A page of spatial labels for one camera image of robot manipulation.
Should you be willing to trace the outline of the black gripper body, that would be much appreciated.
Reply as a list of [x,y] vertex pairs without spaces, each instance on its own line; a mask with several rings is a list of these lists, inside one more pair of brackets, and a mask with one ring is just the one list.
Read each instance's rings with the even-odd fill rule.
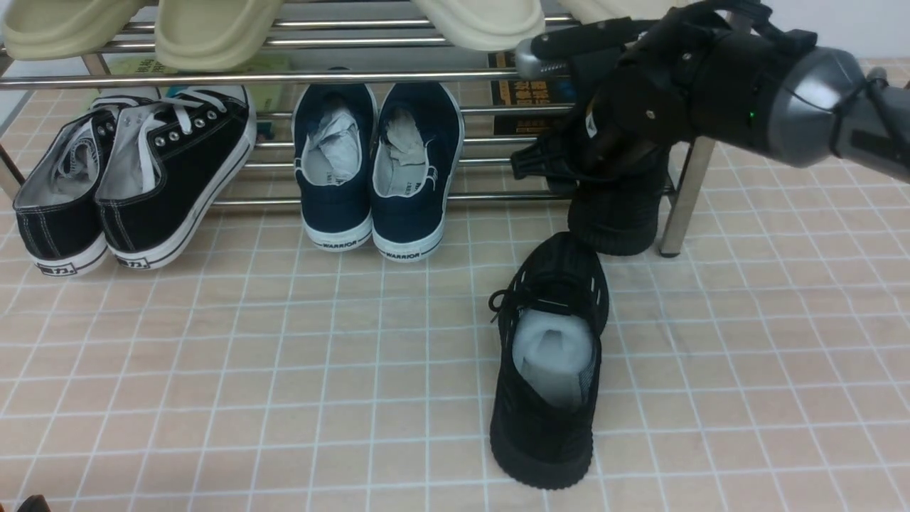
[[519,76],[565,71],[577,100],[513,155],[516,178],[618,178],[699,133],[695,83],[719,28],[718,4],[670,7],[659,18],[611,17],[542,33],[515,48]]

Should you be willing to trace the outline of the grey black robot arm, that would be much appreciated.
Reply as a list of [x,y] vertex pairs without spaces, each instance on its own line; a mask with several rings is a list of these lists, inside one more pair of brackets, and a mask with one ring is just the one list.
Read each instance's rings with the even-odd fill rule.
[[511,156],[515,177],[609,182],[709,137],[794,168],[835,156],[907,182],[908,90],[770,17],[756,1],[703,1],[523,40],[519,76],[566,71],[577,100]]

